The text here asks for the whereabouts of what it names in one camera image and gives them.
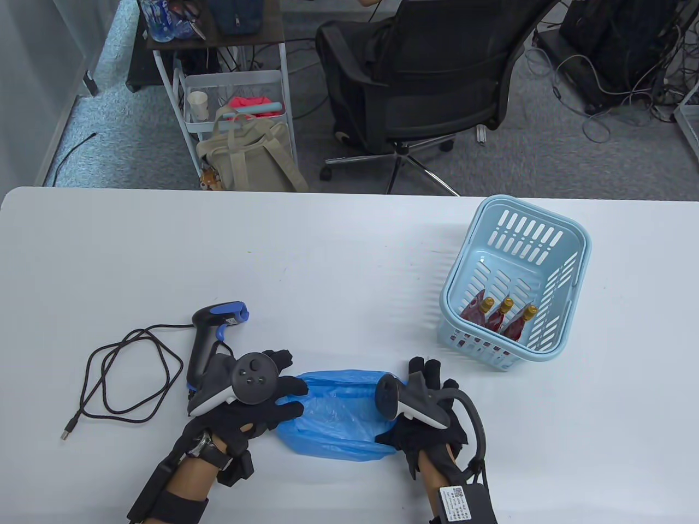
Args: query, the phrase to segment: water bottle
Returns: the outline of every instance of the water bottle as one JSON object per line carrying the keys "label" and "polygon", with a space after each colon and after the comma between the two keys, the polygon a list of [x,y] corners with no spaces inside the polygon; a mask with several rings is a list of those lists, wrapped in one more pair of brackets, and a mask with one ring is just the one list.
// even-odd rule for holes
{"label": "water bottle", "polygon": [[173,19],[168,0],[138,0],[148,24],[148,33],[156,42],[169,42],[175,38]]}

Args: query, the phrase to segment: blue bag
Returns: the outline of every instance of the blue bag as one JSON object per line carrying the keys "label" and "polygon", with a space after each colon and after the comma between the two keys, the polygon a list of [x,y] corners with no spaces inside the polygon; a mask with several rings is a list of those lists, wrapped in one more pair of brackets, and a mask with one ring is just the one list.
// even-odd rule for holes
{"label": "blue bag", "polygon": [[379,460],[396,450],[377,444],[374,437],[391,429],[374,405],[381,371],[314,371],[299,375],[308,384],[305,397],[285,397],[280,404],[299,401],[303,415],[282,422],[279,438],[301,455],[341,460]]}

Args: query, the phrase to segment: hand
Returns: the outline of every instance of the hand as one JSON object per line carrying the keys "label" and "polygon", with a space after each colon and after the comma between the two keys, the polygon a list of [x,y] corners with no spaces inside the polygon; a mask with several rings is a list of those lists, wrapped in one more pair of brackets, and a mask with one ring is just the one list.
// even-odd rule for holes
{"label": "hand", "polygon": [[[422,357],[416,356],[408,363],[408,374],[421,372],[425,377],[427,388],[437,390],[440,389],[440,368],[440,361],[429,360],[425,362]],[[444,387],[458,388],[459,383],[453,379],[448,379],[444,382]],[[437,444],[448,444],[451,454],[455,458],[459,455],[461,447],[468,443],[466,432],[461,427],[459,419],[454,413],[454,399],[441,400],[438,402],[438,405],[449,415],[451,423],[447,429],[439,430],[414,419],[408,420],[403,415],[400,415],[396,425],[391,430],[377,435],[375,438],[375,441],[379,444],[393,446],[405,453],[410,475],[413,479],[415,478],[415,472],[420,470],[418,457],[421,450]]]}
{"label": "hand", "polygon": [[[292,364],[291,353],[283,351],[264,351],[281,372]],[[265,402],[256,405],[242,402],[223,403],[208,413],[198,416],[185,426],[182,436],[198,437],[205,429],[217,435],[227,446],[229,455],[238,456],[247,449],[247,441],[258,437],[266,429],[273,430],[279,422],[290,421],[303,414],[300,402],[277,405],[276,401],[288,395],[302,396],[308,394],[306,383],[295,377],[279,377],[274,394]],[[244,432],[252,424],[252,429]]]}

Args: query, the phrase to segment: light blue basket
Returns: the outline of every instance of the light blue basket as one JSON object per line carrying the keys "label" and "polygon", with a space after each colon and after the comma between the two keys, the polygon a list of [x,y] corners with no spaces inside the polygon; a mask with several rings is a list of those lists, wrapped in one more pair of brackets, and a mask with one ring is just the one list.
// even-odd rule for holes
{"label": "light blue basket", "polygon": [[[543,362],[565,346],[591,240],[573,220],[507,195],[478,207],[440,296],[443,344],[506,371],[522,360]],[[483,288],[499,304],[514,301],[503,325],[529,303],[539,313],[519,342],[463,320],[459,313]]]}

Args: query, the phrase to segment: chair backrest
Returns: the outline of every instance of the chair backrest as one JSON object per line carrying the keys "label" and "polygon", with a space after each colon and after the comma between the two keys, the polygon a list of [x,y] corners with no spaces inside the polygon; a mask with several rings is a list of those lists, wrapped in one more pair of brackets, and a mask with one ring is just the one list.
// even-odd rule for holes
{"label": "chair backrest", "polygon": [[556,3],[403,0],[372,71],[389,85],[388,133],[436,136],[493,119],[522,43]]}

